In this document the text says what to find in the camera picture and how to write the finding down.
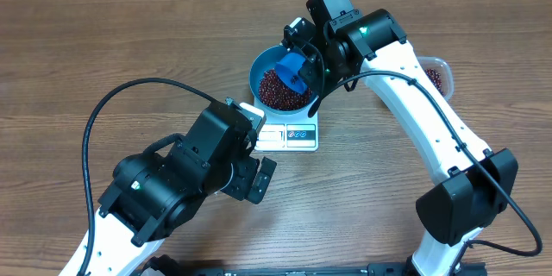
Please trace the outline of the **blue measuring scoop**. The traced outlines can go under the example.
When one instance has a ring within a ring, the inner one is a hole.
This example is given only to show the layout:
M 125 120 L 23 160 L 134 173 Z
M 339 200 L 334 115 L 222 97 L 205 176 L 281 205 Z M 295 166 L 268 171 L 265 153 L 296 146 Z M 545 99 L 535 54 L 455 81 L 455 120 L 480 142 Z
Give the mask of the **blue measuring scoop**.
M 300 95 L 307 90 L 307 85 L 299 77 L 299 71 L 305 61 L 306 58 L 299 53 L 287 53 L 274 66 L 276 74 L 284 85 Z

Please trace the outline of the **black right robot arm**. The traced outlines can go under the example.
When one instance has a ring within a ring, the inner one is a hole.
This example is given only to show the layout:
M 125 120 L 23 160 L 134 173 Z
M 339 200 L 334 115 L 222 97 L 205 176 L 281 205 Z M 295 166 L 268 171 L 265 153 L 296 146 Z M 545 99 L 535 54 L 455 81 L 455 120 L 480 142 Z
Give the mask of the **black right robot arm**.
M 385 9 L 363 14 L 350 0 L 308 0 L 310 20 L 285 28 L 285 44 L 304 53 L 289 85 L 325 99 L 364 83 L 385 103 L 413 141 L 433 187 L 416 202 L 425 232 L 395 270 L 404 275 L 483 275 L 466 264 L 480 232 L 511 205 L 518 162 L 494 152 L 455 114 L 423 70 L 406 32 Z

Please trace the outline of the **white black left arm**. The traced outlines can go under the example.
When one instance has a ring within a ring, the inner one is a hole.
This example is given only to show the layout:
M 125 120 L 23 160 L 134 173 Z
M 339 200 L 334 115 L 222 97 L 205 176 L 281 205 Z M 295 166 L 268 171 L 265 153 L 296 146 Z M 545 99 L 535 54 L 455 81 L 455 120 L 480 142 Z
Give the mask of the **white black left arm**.
M 260 203 L 276 168 L 250 155 L 266 119 L 248 103 L 214 102 L 186 135 L 121 160 L 98 200 L 94 241 L 82 240 L 62 274 L 130 275 L 215 192 Z

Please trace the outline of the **white kitchen scale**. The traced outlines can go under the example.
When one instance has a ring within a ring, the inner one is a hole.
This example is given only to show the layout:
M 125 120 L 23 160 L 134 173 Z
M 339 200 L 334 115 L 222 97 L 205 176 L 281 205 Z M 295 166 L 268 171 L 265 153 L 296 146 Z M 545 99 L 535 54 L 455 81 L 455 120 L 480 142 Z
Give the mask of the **white kitchen scale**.
M 265 112 L 267 120 L 258 135 L 255 149 L 272 152 L 314 152 L 318 149 L 319 127 L 317 114 L 309 117 L 314 102 L 299 110 L 273 110 L 260 100 L 254 107 Z

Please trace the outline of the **red beans in bowl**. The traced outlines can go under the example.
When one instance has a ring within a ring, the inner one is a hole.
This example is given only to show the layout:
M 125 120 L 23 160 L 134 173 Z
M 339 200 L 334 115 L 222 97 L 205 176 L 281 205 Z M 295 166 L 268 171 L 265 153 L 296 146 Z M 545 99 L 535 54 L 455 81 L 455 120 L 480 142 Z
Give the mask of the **red beans in bowl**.
M 312 91 L 299 94 L 286 86 L 274 69 L 264 72 L 259 84 L 260 101 L 274 110 L 291 111 L 303 108 L 311 101 Z

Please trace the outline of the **blue bowl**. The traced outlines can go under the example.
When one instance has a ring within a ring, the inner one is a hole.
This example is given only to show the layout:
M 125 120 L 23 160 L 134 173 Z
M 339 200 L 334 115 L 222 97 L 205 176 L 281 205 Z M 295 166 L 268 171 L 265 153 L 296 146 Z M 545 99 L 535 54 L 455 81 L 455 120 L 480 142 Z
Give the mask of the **blue bowl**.
M 249 72 L 249 87 L 253 94 L 254 99 L 259 99 L 259 84 L 263 77 L 264 72 L 274 69 L 275 64 L 280 61 L 288 52 L 286 48 L 282 46 L 270 47 L 261 53 L 251 66 Z M 317 96 L 312 92 L 311 102 L 315 102 Z

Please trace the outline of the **clear plastic container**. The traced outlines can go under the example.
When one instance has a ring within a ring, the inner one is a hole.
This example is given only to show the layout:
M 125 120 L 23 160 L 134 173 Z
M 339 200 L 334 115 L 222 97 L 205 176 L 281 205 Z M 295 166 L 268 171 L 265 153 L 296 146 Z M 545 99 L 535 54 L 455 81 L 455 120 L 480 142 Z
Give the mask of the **clear plastic container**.
M 437 69 L 442 76 L 442 88 L 444 94 L 442 95 L 446 101 L 448 101 L 455 90 L 455 83 L 453 74 L 449 64 L 438 57 L 433 56 L 418 56 L 417 60 L 423 70 L 425 69 Z

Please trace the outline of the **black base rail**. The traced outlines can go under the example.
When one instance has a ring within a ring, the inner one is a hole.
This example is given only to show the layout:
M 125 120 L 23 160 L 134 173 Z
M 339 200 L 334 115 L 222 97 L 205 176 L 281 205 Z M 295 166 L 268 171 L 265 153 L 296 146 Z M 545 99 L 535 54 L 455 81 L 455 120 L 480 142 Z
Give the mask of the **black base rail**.
M 301 268 L 261 268 L 225 269 L 185 265 L 168 255 L 149 259 L 144 267 L 138 267 L 130 276 L 415 276 L 415 267 L 406 262 L 370 263 L 365 267 L 301 267 Z

